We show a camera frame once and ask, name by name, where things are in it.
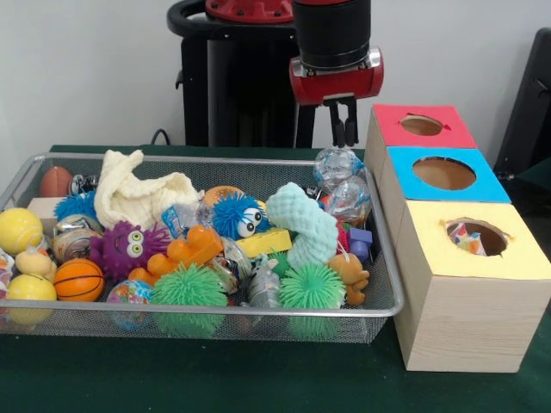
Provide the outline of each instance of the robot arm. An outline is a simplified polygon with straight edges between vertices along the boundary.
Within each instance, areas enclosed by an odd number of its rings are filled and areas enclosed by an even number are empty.
[[[377,96],[384,76],[381,51],[369,48],[370,0],[293,0],[300,56],[289,67],[300,105],[325,105],[333,144],[358,143],[356,100]],[[342,122],[338,104],[348,107]]]

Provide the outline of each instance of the purple toy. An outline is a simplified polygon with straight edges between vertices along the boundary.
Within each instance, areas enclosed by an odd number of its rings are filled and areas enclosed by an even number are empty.
[[[115,282],[128,277],[137,267],[147,267],[147,260],[158,253],[166,253],[170,243],[169,232],[163,228],[142,231],[129,222],[119,222],[113,230],[105,230],[103,238],[90,239],[90,260],[102,267]]]
[[[357,256],[363,264],[369,259],[369,247],[372,243],[373,234],[371,231],[358,230],[357,228],[348,230],[350,252]]]

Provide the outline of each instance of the teddy bear toy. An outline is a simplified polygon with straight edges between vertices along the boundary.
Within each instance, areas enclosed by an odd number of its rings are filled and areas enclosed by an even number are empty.
[[[346,285],[346,302],[350,305],[362,305],[365,300],[362,289],[369,283],[369,271],[363,269],[358,257],[354,254],[339,254],[328,265],[340,275]]]

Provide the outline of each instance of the orange basketball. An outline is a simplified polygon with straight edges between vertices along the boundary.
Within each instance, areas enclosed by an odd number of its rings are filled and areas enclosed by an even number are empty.
[[[95,263],[75,258],[59,267],[53,286],[62,301],[96,301],[102,295],[105,279]]]

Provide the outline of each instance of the white cloth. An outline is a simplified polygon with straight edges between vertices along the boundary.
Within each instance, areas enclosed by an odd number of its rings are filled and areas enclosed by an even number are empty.
[[[192,204],[201,199],[191,180],[175,172],[158,179],[141,181],[132,173],[144,160],[142,151],[126,156],[107,151],[96,191],[94,207],[100,223],[113,229],[119,221],[150,229],[161,214],[175,204]]]

